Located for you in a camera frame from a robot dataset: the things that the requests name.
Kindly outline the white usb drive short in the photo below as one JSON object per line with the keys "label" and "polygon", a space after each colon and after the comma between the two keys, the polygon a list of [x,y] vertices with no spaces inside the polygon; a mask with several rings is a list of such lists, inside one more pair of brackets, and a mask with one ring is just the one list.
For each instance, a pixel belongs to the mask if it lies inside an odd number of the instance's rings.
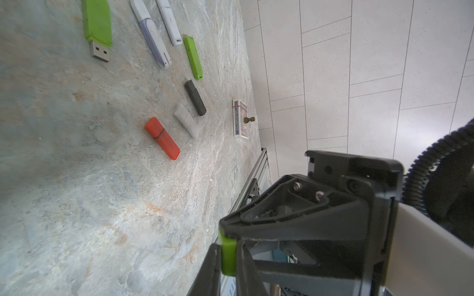
{"label": "white usb drive short", "polygon": [[193,138],[197,139],[199,137],[201,130],[198,124],[182,104],[177,104],[174,116],[176,116],[179,122]]}

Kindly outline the green usb cap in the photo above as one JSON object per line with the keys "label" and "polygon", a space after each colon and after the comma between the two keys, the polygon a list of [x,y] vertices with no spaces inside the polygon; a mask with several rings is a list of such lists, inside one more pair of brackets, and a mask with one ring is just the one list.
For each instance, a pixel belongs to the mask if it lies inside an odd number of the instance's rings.
{"label": "green usb cap", "polygon": [[238,241],[233,238],[225,236],[221,230],[218,232],[218,244],[221,245],[221,270],[222,274],[226,276],[235,276],[237,265],[237,244]]}

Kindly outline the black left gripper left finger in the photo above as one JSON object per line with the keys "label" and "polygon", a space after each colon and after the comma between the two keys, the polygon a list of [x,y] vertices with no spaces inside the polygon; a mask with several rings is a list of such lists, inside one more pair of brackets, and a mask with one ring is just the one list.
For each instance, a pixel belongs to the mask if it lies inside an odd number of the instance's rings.
{"label": "black left gripper left finger", "polygon": [[211,244],[187,296],[219,296],[222,274],[222,247]]}

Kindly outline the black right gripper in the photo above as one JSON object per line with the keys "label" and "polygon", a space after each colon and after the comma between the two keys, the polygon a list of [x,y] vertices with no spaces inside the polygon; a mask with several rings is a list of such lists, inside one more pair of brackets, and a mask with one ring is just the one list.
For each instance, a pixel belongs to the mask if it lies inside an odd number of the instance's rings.
{"label": "black right gripper", "polygon": [[252,258],[277,248],[297,256],[298,263],[253,259],[264,284],[307,296],[384,295],[403,166],[322,150],[305,155],[312,180],[284,176],[222,218],[221,232],[247,240]]}

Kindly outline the green usb drive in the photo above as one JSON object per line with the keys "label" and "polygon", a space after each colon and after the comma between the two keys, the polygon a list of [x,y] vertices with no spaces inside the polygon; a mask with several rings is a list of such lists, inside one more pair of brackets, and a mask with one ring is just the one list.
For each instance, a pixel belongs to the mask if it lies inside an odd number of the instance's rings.
{"label": "green usb drive", "polygon": [[183,38],[186,53],[190,62],[191,70],[196,80],[201,80],[203,77],[203,70],[199,54],[197,51],[196,43],[193,37],[186,35]]}
{"label": "green usb drive", "polygon": [[82,0],[84,36],[91,55],[109,62],[112,47],[111,9],[107,0]]}

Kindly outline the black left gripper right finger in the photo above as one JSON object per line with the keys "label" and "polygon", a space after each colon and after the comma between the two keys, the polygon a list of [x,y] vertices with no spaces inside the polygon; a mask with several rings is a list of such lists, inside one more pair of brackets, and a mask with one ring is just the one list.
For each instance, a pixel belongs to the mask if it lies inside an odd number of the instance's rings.
{"label": "black left gripper right finger", "polygon": [[239,296],[267,296],[269,294],[243,240],[239,240],[237,244],[235,277]]}

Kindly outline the red usb drive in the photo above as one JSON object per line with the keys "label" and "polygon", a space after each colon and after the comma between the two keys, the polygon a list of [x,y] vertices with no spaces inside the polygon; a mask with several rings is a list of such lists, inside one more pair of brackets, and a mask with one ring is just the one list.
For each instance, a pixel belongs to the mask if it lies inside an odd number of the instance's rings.
{"label": "red usb drive", "polygon": [[180,148],[156,117],[150,118],[144,128],[170,159],[178,159],[181,153]]}

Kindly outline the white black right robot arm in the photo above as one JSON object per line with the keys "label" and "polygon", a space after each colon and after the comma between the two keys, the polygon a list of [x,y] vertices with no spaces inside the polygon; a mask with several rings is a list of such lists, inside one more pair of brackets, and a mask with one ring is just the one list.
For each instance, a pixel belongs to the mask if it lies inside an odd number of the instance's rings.
{"label": "white black right robot arm", "polygon": [[286,175],[222,218],[216,268],[241,296],[275,284],[310,296],[474,293],[474,125],[405,170],[395,160],[309,150]]}

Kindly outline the black usb drive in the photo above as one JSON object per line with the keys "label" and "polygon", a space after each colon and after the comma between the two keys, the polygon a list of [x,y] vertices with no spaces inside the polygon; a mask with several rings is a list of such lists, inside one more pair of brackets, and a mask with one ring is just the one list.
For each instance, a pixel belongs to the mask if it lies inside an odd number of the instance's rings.
{"label": "black usb drive", "polygon": [[201,96],[194,85],[192,80],[188,80],[185,82],[185,89],[190,97],[191,102],[196,108],[196,112],[199,116],[204,116],[207,112],[207,109],[201,99]]}

